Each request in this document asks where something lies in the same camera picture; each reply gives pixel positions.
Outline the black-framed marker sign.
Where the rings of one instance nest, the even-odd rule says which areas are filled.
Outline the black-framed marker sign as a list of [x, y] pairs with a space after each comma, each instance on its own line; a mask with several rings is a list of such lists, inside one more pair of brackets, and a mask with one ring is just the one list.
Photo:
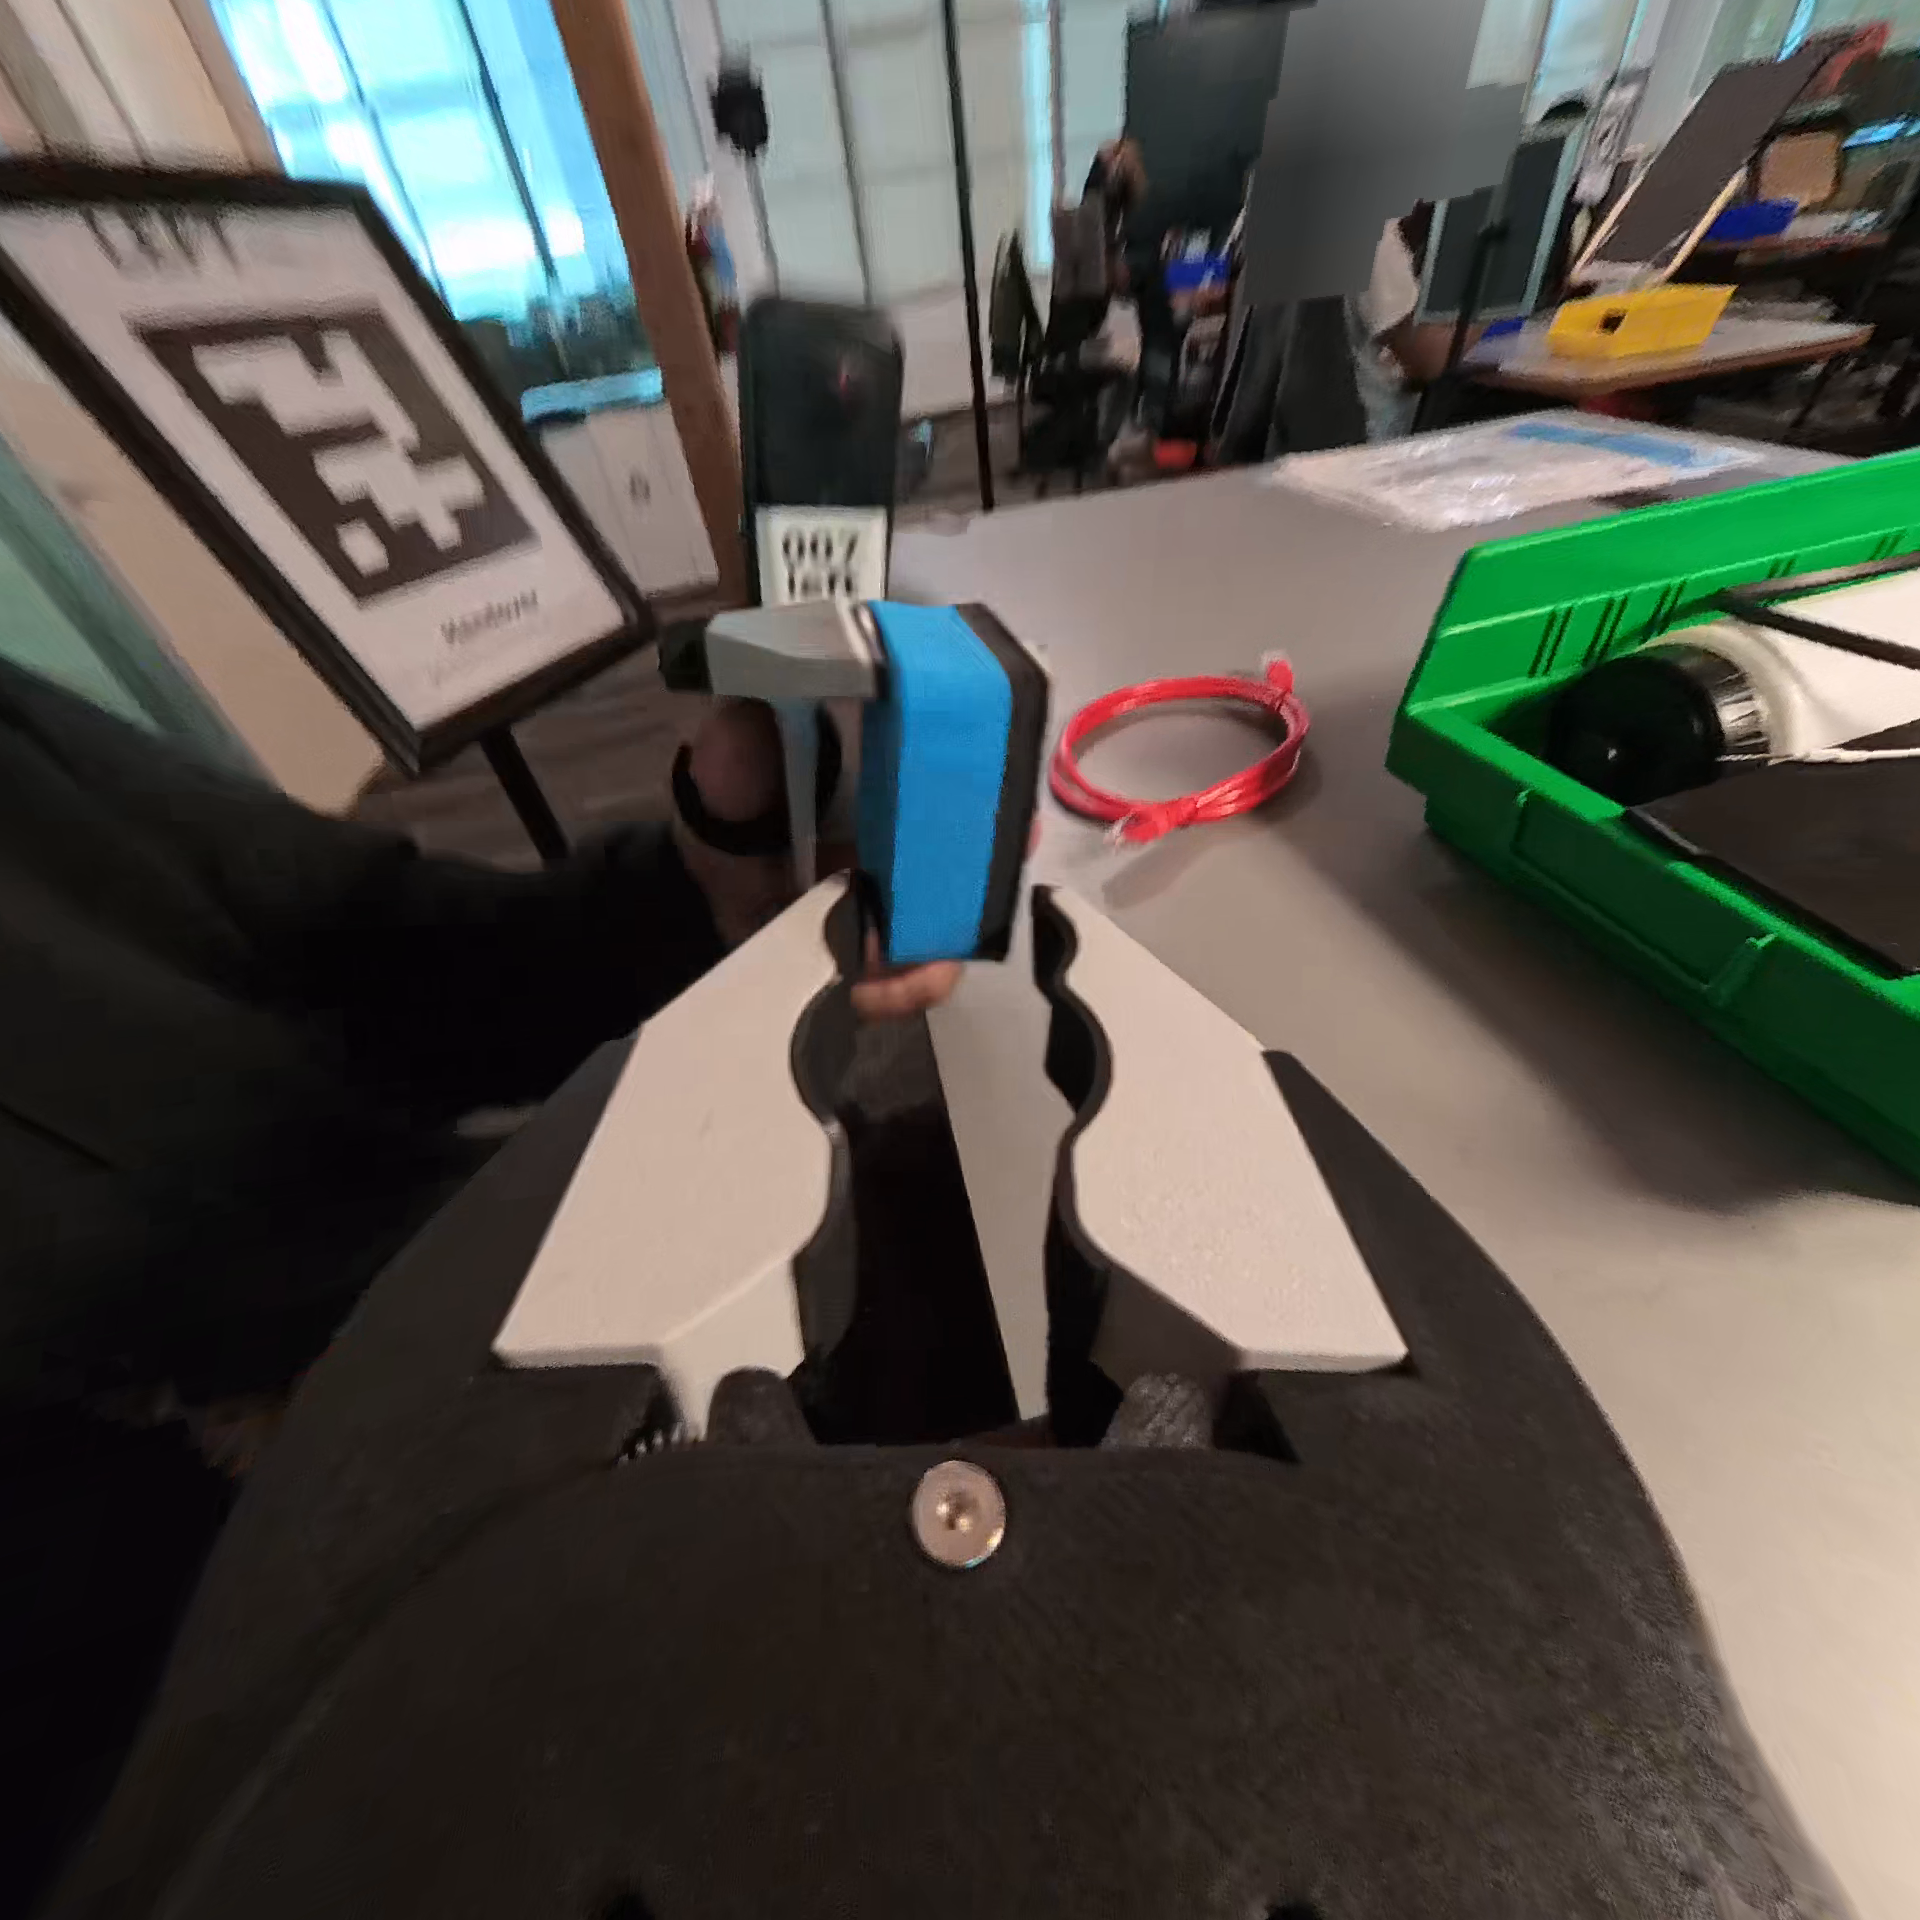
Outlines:
[[656, 623], [356, 183], [9, 157], [4, 316], [388, 765], [477, 747], [569, 851], [517, 723]]

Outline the black monitor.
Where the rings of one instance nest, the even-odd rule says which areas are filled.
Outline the black monitor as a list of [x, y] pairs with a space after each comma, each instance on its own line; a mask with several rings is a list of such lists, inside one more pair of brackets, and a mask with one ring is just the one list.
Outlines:
[[1288, 17], [1288, 4], [1222, 4], [1126, 23], [1121, 133], [1144, 175], [1128, 219], [1138, 245], [1174, 232], [1224, 233], [1238, 217]]

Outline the small cream-framed board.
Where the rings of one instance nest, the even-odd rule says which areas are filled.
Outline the small cream-framed board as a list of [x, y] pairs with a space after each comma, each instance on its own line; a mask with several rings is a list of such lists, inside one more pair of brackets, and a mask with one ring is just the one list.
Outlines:
[[1732, 201], [1762, 143], [1844, 39], [1844, 32], [1816, 34], [1788, 57], [1724, 66], [1570, 263], [1567, 291], [1630, 293], [1678, 275]]

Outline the black disc-top floor stand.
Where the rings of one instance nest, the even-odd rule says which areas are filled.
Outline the black disc-top floor stand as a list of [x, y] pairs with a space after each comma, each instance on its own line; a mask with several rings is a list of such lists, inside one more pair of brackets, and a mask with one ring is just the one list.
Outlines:
[[966, 375], [968, 375], [968, 415], [973, 429], [975, 455], [975, 500], [980, 513], [997, 509], [997, 484], [992, 463], [992, 416], [986, 401], [986, 354], [980, 323], [980, 289], [975, 268], [975, 221], [973, 221], [973, 175], [968, 154], [968, 105], [965, 92], [965, 66], [957, 32], [957, 4], [953, 0], [940, 2], [941, 48], [944, 48], [944, 88], [949, 109], [950, 137], [950, 187], [957, 233], [957, 257], [961, 271], [961, 306], [966, 330]]

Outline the wooden post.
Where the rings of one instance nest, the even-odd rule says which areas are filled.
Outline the wooden post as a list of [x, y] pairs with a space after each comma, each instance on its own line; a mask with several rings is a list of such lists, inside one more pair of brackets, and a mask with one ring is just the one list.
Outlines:
[[554, 2], [551, 11], [625, 252], [640, 328], [662, 373], [717, 593], [725, 608], [743, 608], [752, 602], [752, 571], [743, 538], [736, 411], [688, 263], [681, 200], [631, 15], [624, 2]]

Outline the chair with dark jacket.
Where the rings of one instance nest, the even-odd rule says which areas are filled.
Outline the chair with dark jacket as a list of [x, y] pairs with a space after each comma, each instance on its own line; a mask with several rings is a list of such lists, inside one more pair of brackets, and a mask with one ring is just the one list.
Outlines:
[[1080, 491], [1108, 463], [1135, 369], [1108, 323], [1128, 293], [1125, 240], [1144, 192], [1144, 163], [1128, 136], [1104, 143], [1080, 196], [1047, 217], [1050, 279], [1039, 299], [1020, 232], [993, 252], [990, 371], [1015, 405], [1017, 471], [1045, 497], [1058, 475]]

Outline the green plastic bin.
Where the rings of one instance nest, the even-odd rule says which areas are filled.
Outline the green plastic bin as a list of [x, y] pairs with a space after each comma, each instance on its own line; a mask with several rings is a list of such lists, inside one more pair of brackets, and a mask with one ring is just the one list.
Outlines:
[[1545, 708], [1631, 642], [1690, 636], [1719, 593], [1912, 560], [1912, 451], [1473, 544], [1385, 753], [1441, 841], [1904, 1173], [1916, 973], [1549, 769]]

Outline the grey-backed monitor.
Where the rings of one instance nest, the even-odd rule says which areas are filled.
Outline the grey-backed monitor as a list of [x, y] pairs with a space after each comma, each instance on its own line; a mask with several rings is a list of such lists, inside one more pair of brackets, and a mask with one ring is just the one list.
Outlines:
[[1567, 129], [1527, 137], [1497, 187], [1438, 204], [1413, 308], [1418, 324], [1452, 328], [1464, 305], [1472, 323], [1519, 323], [1536, 311], [1567, 204], [1570, 143]]

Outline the red fire extinguisher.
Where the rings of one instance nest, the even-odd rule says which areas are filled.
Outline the red fire extinguisher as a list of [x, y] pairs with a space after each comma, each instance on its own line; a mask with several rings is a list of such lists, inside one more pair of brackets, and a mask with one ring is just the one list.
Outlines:
[[736, 354], [738, 293], [736, 265], [712, 192], [693, 194], [684, 212], [684, 249], [701, 303], [711, 351], [717, 359]]

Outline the small yellow bin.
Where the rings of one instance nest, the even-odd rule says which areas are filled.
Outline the small yellow bin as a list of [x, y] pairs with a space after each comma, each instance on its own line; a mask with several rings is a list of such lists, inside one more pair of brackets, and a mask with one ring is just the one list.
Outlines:
[[1728, 303], [1732, 284], [1668, 282], [1564, 303], [1545, 335], [1546, 354], [1580, 365], [1693, 354]]

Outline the person's left hand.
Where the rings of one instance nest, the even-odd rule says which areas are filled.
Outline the person's left hand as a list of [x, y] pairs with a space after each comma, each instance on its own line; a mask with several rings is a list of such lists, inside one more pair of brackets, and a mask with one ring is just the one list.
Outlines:
[[[773, 708], [720, 703], [681, 745], [693, 813], [677, 808], [671, 839], [678, 859], [700, 890], [720, 944], [730, 951], [761, 933], [800, 896], [788, 851], [728, 853], [705, 827], [746, 827], [764, 818], [788, 827], [784, 747]], [[944, 1005], [961, 978], [954, 962], [890, 968], [869, 946], [852, 1005], [869, 1021], [924, 1018]]]

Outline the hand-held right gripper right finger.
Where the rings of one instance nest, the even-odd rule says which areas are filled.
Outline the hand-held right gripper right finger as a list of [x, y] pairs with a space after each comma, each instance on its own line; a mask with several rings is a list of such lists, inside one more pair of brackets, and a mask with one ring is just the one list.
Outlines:
[[1031, 896], [1045, 1071], [1045, 1384], [1381, 1373], [1408, 1344], [1262, 1043], [1071, 890]]

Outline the clear bag of papers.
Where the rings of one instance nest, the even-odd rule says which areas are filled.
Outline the clear bag of papers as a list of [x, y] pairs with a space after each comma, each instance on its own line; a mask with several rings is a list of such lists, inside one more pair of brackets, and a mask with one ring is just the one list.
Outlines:
[[1552, 411], [1296, 453], [1262, 480], [1383, 527], [1448, 533], [1577, 500], [1663, 493], [1764, 459], [1750, 441]]

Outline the white cylinder with black cap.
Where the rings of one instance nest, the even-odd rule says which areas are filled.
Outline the white cylinder with black cap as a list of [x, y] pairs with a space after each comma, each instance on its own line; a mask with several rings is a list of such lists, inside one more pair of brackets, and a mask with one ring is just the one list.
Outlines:
[[1728, 753], [1807, 753], [1916, 723], [1916, 559], [1748, 584], [1712, 607], [1552, 697], [1559, 773], [1641, 805], [1724, 777]]

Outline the black sheet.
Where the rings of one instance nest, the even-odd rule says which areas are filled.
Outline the black sheet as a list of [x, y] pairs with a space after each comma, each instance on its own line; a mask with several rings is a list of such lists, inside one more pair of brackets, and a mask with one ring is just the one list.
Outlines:
[[1836, 760], [1726, 773], [1626, 813], [1878, 971], [1918, 973], [1916, 723], [1850, 740]]

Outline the white low cabinet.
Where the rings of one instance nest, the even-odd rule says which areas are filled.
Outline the white low cabinet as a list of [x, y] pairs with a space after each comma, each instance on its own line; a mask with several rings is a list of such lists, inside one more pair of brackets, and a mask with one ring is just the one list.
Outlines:
[[642, 594], [717, 587], [656, 369], [551, 381], [525, 392], [519, 415]]

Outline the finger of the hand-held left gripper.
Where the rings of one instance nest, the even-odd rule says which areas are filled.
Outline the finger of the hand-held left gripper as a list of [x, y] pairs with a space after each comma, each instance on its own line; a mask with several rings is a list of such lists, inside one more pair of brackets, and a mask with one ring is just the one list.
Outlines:
[[705, 626], [704, 671], [711, 695], [775, 716], [790, 871], [808, 890], [823, 841], [848, 835], [860, 723], [884, 692], [876, 612], [857, 600], [728, 611]]

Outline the blue black sponge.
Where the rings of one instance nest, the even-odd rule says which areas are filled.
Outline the blue black sponge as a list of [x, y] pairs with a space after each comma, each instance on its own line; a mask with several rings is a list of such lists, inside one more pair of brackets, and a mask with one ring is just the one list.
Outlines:
[[876, 602], [854, 869], [890, 969], [999, 962], [1012, 939], [1049, 738], [1049, 673], [980, 604]]

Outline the wooden desk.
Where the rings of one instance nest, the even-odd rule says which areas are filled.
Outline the wooden desk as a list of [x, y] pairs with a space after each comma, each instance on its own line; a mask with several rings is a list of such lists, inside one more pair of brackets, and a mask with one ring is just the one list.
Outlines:
[[1704, 343], [1676, 353], [1641, 353], [1577, 362], [1552, 353], [1540, 320], [1489, 331], [1448, 373], [1441, 393], [1493, 393], [1620, 419], [1658, 419], [1671, 397], [1730, 377], [1824, 369], [1862, 351], [1868, 324], [1830, 320], [1721, 319]]

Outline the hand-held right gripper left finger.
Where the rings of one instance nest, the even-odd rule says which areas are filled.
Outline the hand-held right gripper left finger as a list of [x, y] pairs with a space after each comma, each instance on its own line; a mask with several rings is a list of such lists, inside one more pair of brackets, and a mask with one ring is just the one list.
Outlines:
[[681, 1426], [740, 1373], [790, 1378], [857, 1293], [836, 1113], [862, 900], [828, 877], [636, 1035], [496, 1336], [517, 1371], [647, 1368]]

